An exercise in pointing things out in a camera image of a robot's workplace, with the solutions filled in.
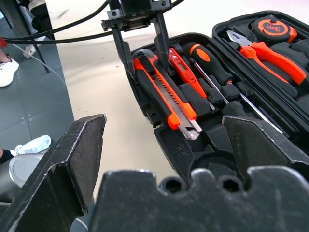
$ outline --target screw hole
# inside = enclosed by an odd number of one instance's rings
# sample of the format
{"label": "screw hole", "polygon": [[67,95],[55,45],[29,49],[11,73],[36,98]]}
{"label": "screw hole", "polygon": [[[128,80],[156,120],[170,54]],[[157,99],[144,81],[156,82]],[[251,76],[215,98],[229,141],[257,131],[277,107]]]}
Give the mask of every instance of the screw hole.
{"label": "screw hole", "polygon": [[223,182],[223,188],[229,192],[238,192],[239,185],[234,180],[226,180]]}
{"label": "screw hole", "polygon": [[182,190],[182,184],[177,180],[169,180],[165,184],[165,190],[170,193],[176,193]]}

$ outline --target pliers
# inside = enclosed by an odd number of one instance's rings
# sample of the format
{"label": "pliers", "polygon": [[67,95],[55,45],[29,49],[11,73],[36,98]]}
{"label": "pliers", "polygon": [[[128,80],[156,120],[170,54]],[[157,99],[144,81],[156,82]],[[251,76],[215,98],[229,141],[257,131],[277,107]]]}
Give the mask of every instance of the pliers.
{"label": "pliers", "polygon": [[271,62],[287,74],[289,74],[292,80],[300,86],[309,89],[309,73],[302,67],[288,59],[287,57],[271,50],[266,46],[264,42],[251,42],[246,37],[233,32],[231,30],[226,31],[230,40],[237,42],[240,46],[240,52],[250,60],[250,62],[262,73],[269,76],[269,73],[276,77],[276,83],[280,85],[289,95],[293,98],[297,97],[297,90],[288,83],[284,78],[272,71],[261,61]]}

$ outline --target orange pliers handle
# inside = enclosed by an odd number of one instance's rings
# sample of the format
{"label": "orange pliers handle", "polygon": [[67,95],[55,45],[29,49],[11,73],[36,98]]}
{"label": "orange pliers handle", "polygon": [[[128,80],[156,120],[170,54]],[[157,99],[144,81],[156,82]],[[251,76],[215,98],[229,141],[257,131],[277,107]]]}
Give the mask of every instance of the orange pliers handle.
{"label": "orange pliers handle", "polygon": [[264,65],[262,61],[269,61],[278,67],[280,67],[282,70],[287,72],[294,82],[296,82],[298,85],[301,85],[305,81],[308,81],[308,75],[307,73],[297,64],[295,64],[293,61],[288,59],[287,57],[271,50],[269,47],[266,46],[264,42],[254,42],[251,47],[246,46],[242,47],[240,52],[246,57],[246,58],[252,58],[254,59],[260,66],[262,66],[264,69],[266,69],[268,72],[275,75],[277,78],[282,80],[283,82],[287,81],[279,76],[277,73],[272,71],[270,68],[268,68],[266,65]]}

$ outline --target white sneaker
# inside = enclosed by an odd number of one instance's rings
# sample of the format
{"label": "white sneaker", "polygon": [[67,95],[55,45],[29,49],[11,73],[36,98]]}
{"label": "white sneaker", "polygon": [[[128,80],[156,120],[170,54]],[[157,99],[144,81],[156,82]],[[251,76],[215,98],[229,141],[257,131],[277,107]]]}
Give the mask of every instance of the white sneaker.
{"label": "white sneaker", "polygon": [[0,63],[0,87],[6,87],[12,83],[14,73],[19,67],[19,64],[15,60],[10,59],[11,61],[9,62]]}
{"label": "white sneaker", "polygon": [[[45,40],[46,36],[42,36],[39,37],[38,39],[35,39],[35,41],[43,41]],[[32,44],[29,44],[26,46],[25,52],[23,52],[23,56],[26,58],[30,58],[31,55],[33,56],[33,54],[36,52],[34,46]]]}
{"label": "white sneaker", "polygon": [[21,154],[30,154],[30,153],[39,153],[49,148],[52,143],[52,139],[48,135],[43,135],[39,138],[33,139],[25,145],[18,145],[15,148],[17,155]]}

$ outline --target gray floor tile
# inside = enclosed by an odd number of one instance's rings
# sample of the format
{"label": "gray floor tile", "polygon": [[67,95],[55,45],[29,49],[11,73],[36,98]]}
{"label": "gray floor tile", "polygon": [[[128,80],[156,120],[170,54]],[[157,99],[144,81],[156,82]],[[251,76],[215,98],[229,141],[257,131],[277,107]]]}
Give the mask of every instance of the gray floor tile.
{"label": "gray floor tile", "polygon": [[54,110],[61,103],[70,104],[66,86],[53,73],[42,75],[31,87],[19,84],[19,88],[26,115]]}
{"label": "gray floor tile", "polygon": [[57,109],[31,116],[28,124],[33,138],[47,134],[57,141],[65,134],[73,120],[70,104],[60,103]]}
{"label": "gray floor tile", "polygon": [[0,131],[21,122],[25,116],[17,82],[0,88]]}
{"label": "gray floor tile", "polygon": [[0,132],[0,147],[6,150],[13,150],[17,145],[23,145],[30,140],[31,135],[26,120]]}
{"label": "gray floor tile", "polygon": [[[0,19],[0,30],[1,36],[16,38],[5,19]],[[47,65],[64,79],[56,45],[42,45],[40,51]],[[19,63],[19,69],[13,83],[0,88],[0,147],[12,149],[43,134],[58,140],[73,122],[66,86],[54,73],[47,74],[38,61],[25,58],[16,47],[8,45],[4,52]]]}

